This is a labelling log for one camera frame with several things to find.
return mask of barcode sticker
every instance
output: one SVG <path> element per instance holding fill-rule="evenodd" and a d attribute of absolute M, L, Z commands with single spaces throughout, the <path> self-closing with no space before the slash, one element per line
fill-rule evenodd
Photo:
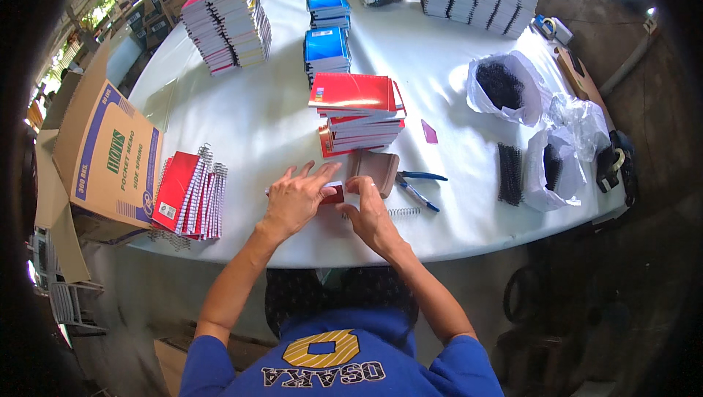
<path fill-rule="evenodd" d="M 153 25 L 153 26 L 151 27 L 151 31 L 152 31 L 152 32 L 156 32 L 156 31 L 158 31 L 159 29 L 162 29 L 162 28 L 165 28 L 165 27 L 166 27 L 166 22 L 164 22 L 164 21 L 162 20 L 161 22 L 158 22 L 158 23 L 156 23 L 155 25 Z"/>
<path fill-rule="evenodd" d="M 137 19 L 139 19 L 139 17 L 141 17 L 141 14 L 139 14 L 139 11 L 137 11 L 136 13 L 134 13 L 133 16 L 129 17 L 127 24 L 135 23 L 137 21 Z"/>
<path fill-rule="evenodd" d="M 161 205 L 159 205 L 159 212 L 171 220 L 176 217 L 176 209 L 165 204 L 163 201 L 161 202 Z"/>

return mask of white tablecloth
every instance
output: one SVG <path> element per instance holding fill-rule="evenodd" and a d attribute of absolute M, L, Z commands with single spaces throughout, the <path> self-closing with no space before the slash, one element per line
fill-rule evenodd
<path fill-rule="evenodd" d="M 130 245 L 189 259 L 229 261 L 267 207 L 265 187 L 291 164 L 322 162 L 317 128 L 322 120 L 307 108 L 309 89 L 302 41 L 309 28 L 305 0 L 261 0 L 271 21 L 273 45 L 267 63 L 211 77 L 195 46 L 178 25 L 163 42 L 134 86 L 129 100 L 138 109 L 177 78 L 162 157 L 195 153 L 208 142 L 215 159 L 229 167 L 224 203 L 224 236 L 175 249 L 170 241 L 142 236 Z M 498 199 L 496 145 L 527 146 L 538 128 L 477 114 L 466 104 L 465 77 L 474 57 L 514 48 L 532 59 L 552 91 L 566 91 L 559 69 L 541 37 L 526 31 L 511 41 L 462 23 L 424 15 L 417 0 L 380 9 L 351 4 L 349 46 L 352 71 L 387 75 L 398 81 L 408 109 L 406 129 L 387 149 L 400 156 L 401 171 L 428 171 L 448 182 L 412 179 L 411 184 L 441 212 L 424 208 L 395 224 L 422 261 L 457 259 L 493 252 L 556 234 L 604 216 L 624 204 L 622 185 L 602 194 L 595 164 L 584 164 L 588 185 L 580 207 L 542 213 Z M 437 131 L 438 145 L 426 143 L 420 118 Z M 335 180 L 347 177 L 347 157 Z M 346 195 L 347 201 L 358 197 Z M 398 188 L 388 208 L 417 206 Z M 276 251 L 270 267 L 340 267 L 382 263 L 332 207 Z"/>

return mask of purple card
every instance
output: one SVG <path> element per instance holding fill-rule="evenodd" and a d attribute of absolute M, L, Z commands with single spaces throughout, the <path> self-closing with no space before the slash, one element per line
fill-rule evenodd
<path fill-rule="evenodd" d="M 428 144 L 439 144 L 437 140 L 437 132 L 429 126 L 424 119 L 420 120 L 423 123 L 423 131 L 425 132 L 425 140 Z"/>

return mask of yellow letter o graphic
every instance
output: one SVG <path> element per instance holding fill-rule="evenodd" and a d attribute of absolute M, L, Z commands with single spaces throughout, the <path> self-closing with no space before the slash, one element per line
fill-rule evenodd
<path fill-rule="evenodd" d="M 358 354 L 358 338 L 349 330 L 327 331 L 293 341 L 283 353 L 283 359 L 294 367 L 329 368 L 346 363 Z M 334 353 L 309 354 L 310 344 L 316 342 L 334 342 Z"/>

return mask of person's left hand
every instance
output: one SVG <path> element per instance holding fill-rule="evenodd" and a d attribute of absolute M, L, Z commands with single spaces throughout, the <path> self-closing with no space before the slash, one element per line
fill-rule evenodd
<path fill-rule="evenodd" d="M 317 214 L 317 207 L 327 196 L 337 194 L 335 188 L 322 188 L 330 181 L 340 166 L 327 162 L 308 175 L 315 161 L 303 165 L 300 173 L 291 177 L 297 167 L 289 166 L 283 177 L 268 189 L 268 208 L 261 226 L 277 243 L 286 241 Z"/>

